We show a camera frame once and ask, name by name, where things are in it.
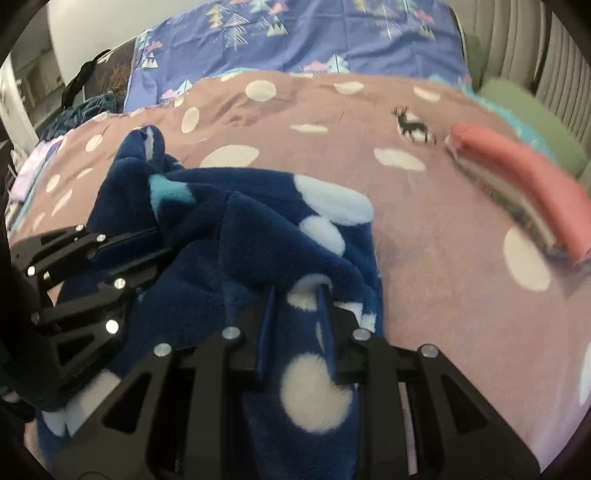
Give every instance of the blue duvet cover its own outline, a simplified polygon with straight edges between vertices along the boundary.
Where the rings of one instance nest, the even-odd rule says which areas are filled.
[[[450,9],[437,0],[220,0],[138,37],[125,111],[242,69],[470,81]]]

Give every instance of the light blue spot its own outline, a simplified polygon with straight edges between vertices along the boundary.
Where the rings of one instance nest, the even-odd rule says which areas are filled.
[[[164,200],[180,203],[195,203],[189,185],[182,181],[171,181],[162,175],[150,177],[150,204],[156,218]]]

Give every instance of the white polka dot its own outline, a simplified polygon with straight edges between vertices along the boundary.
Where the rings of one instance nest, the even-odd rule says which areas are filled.
[[[370,332],[375,333],[375,322],[376,322],[375,313],[364,313],[363,316],[361,317],[361,322],[359,322],[359,326],[361,328],[365,328],[366,330],[369,330]]]
[[[227,82],[229,79],[233,79],[234,77],[237,77],[241,73],[242,72],[230,72],[230,73],[227,73],[225,75],[222,75],[220,77],[220,80],[223,81],[223,82]]]
[[[154,157],[154,130],[150,127],[146,129],[146,139],[144,140],[144,152],[147,161]]]
[[[53,435],[63,437],[66,434],[66,414],[63,410],[42,411],[41,416]]]
[[[582,407],[587,403],[591,393],[591,343],[587,345],[583,369],[579,379],[579,405]]]
[[[84,170],[82,170],[78,175],[77,175],[77,179],[81,179],[84,175],[89,174],[92,171],[92,168],[85,168]]]
[[[192,106],[183,115],[181,123],[181,132],[184,134],[191,133],[199,123],[199,108]]]
[[[316,337],[316,340],[318,340],[320,350],[324,352],[324,340],[322,339],[322,327],[320,326],[320,322],[316,322],[316,326],[314,327],[314,336]]]
[[[295,285],[287,294],[287,303],[306,312],[315,312],[318,310],[316,290],[321,285],[328,285],[329,289],[332,289],[332,281],[326,275],[319,273],[305,275],[295,282]]]
[[[76,394],[64,409],[66,427],[74,435],[97,407],[119,385],[121,379],[104,370],[90,384]]]
[[[318,244],[342,257],[345,253],[345,240],[339,229],[326,218],[309,216],[300,223],[300,231]]]
[[[246,96],[255,102],[266,102],[277,95],[277,88],[268,80],[255,80],[246,86]]]
[[[100,145],[100,143],[102,141],[103,141],[103,136],[102,135],[100,135],[100,134],[99,135],[95,135],[86,144],[86,151],[87,152],[92,152],[96,147],[98,147]]]
[[[518,227],[507,232],[503,253],[509,273],[520,287],[535,292],[550,288],[552,276],[544,257]]]
[[[312,124],[290,125],[290,128],[301,134],[325,134],[329,130],[324,125]]]
[[[95,122],[102,122],[102,121],[106,120],[108,116],[109,116],[109,112],[102,112],[102,113],[99,113],[98,115],[94,116],[92,119]]]
[[[256,160],[259,151],[248,145],[226,145],[210,153],[201,167],[246,167]]]
[[[281,403],[287,416],[309,433],[325,433],[347,418],[353,392],[330,379],[326,361],[305,353],[294,358],[281,378]]]
[[[374,218],[371,202],[359,192],[304,175],[294,175],[294,184],[311,209],[337,225],[360,225]]]
[[[363,90],[363,83],[361,82],[344,82],[344,83],[335,83],[336,91],[342,93],[343,95],[353,95],[354,93],[360,92]]]
[[[45,213],[40,213],[39,215],[37,215],[37,217],[35,218],[35,221],[33,222],[33,232],[36,232],[37,229],[39,228],[39,225],[41,223],[41,221],[45,218]]]
[[[397,148],[374,148],[374,156],[382,165],[388,167],[411,171],[425,171],[427,169],[417,157]]]
[[[56,189],[57,184],[60,182],[60,176],[54,175],[47,181],[47,186],[45,187],[45,191],[47,193],[53,192]]]
[[[302,79],[312,79],[314,78],[313,73],[290,73],[292,77],[302,78]]]
[[[72,190],[68,190],[68,192],[59,199],[59,201],[57,202],[55,208],[53,209],[51,216],[53,217],[57,212],[59,212],[62,208],[64,208],[66,206],[66,203],[68,203],[68,201],[70,200],[70,197],[72,196]]]
[[[350,312],[355,315],[355,320],[357,320],[357,324],[361,326],[361,318],[363,312],[363,304],[357,301],[336,301],[335,307],[338,307],[343,310],[349,310]]]
[[[2,397],[2,399],[8,403],[17,403],[21,401],[21,397],[19,397],[18,393],[16,392],[7,393]]]
[[[421,87],[414,88],[414,94],[427,102],[438,102],[441,100],[441,95],[436,92],[431,92],[429,90],[423,90]]]

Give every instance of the beige headboard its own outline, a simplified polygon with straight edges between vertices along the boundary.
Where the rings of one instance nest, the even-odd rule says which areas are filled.
[[[482,46],[485,79],[509,79],[530,90],[591,154],[591,69],[556,14],[540,0],[447,0],[466,35]],[[545,63],[542,62],[550,29]]]
[[[554,14],[548,56],[536,98],[560,118],[591,153],[591,69]]]
[[[466,34],[482,46],[486,76],[529,89],[544,50],[545,8],[540,0],[447,0]]]

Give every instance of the black strap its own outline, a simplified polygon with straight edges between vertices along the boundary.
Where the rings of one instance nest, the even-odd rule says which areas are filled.
[[[87,61],[82,67],[80,67],[80,71],[78,75],[76,75],[70,83],[68,83],[67,87],[65,88],[64,92],[61,94],[61,109],[62,111],[66,108],[70,108],[72,104],[74,104],[74,98],[76,95],[82,90],[84,84],[90,79],[92,76],[92,72],[95,71],[96,62],[101,58],[104,54],[109,53],[111,50],[105,50],[100,52],[94,59],[91,61]]]

